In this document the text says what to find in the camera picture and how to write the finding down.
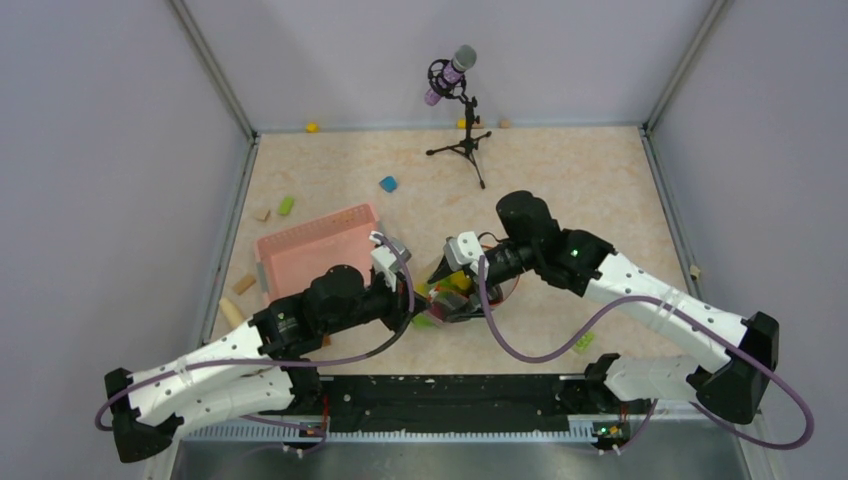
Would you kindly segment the yellow mango toy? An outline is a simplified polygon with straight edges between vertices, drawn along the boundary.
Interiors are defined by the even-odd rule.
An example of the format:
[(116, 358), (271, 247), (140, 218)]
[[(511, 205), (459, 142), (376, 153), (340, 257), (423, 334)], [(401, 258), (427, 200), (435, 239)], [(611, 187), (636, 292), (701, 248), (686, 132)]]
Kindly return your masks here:
[(473, 289), (473, 281), (463, 272), (455, 272), (439, 280), (434, 289), (439, 292), (454, 292), (467, 296)]

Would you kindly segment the pink plastic basket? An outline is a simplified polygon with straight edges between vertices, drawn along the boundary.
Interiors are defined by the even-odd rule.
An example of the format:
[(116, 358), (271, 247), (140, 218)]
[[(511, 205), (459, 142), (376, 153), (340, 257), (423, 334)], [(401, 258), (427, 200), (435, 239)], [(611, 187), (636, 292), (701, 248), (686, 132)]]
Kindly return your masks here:
[(383, 229), (369, 203), (359, 204), (256, 240), (254, 255), (263, 304), (306, 289), (331, 267), (349, 265), (369, 278), (370, 234)]

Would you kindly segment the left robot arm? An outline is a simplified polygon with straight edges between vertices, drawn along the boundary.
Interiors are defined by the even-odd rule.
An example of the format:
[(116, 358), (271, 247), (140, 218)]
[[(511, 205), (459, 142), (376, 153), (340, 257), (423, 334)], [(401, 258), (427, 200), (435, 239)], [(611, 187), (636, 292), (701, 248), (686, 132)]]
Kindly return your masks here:
[(94, 423), (113, 436), (119, 459), (151, 458), (196, 430), (260, 412), (308, 413), (319, 404), (310, 361), (324, 338), (379, 320), (387, 349), (427, 306), (403, 274), (389, 278), (337, 265), (301, 293), (272, 301), (220, 339), (146, 371), (104, 377), (106, 403)]

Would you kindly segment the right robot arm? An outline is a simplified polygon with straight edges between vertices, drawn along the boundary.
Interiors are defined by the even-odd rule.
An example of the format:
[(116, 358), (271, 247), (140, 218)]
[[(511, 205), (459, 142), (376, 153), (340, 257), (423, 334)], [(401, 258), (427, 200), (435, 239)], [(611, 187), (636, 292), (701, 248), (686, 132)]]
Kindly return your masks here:
[(612, 412), (624, 401), (697, 402), (714, 416), (749, 424), (777, 366), (780, 327), (758, 311), (723, 311), (649, 274), (611, 243), (585, 230), (562, 228), (547, 203), (526, 190), (502, 197), (497, 216), (506, 238), (491, 249), (463, 232), (446, 240), (428, 280), (456, 272), (498, 285), (532, 271), (548, 285), (619, 310), (677, 345), (680, 357), (633, 359), (608, 354), (592, 364), (589, 404)]

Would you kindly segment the green cabbage toy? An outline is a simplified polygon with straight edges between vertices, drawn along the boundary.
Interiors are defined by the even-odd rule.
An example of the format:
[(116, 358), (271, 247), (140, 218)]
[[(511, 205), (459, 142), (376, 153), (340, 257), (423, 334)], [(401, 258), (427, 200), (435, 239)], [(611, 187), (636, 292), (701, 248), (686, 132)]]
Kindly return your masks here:
[(411, 325), (415, 328), (433, 328), (437, 327), (438, 323), (428, 315), (419, 314), (412, 319)]

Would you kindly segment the clear zip top bag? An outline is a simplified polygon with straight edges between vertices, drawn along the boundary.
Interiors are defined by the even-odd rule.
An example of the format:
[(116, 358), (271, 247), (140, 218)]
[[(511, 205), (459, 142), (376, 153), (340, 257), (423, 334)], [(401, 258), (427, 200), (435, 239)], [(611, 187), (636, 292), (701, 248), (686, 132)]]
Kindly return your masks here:
[(434, 289), (436, 283), (429, 283), (429, 276), (440, 259), (440, 257), (435, 257), (425, 267), (414, 271), (417, 274), (415, 292), (425, 296), (429, 302), (429, 307), (420, 314), (428, 315), (438, 323), (438, 326), (483, 318), (484, 313), (477, 292), (477, 282), (474, 282), (467, 274), (473, 281), (473, 289), (468, 292), (467, 296), (454, 292), (436, 291)]

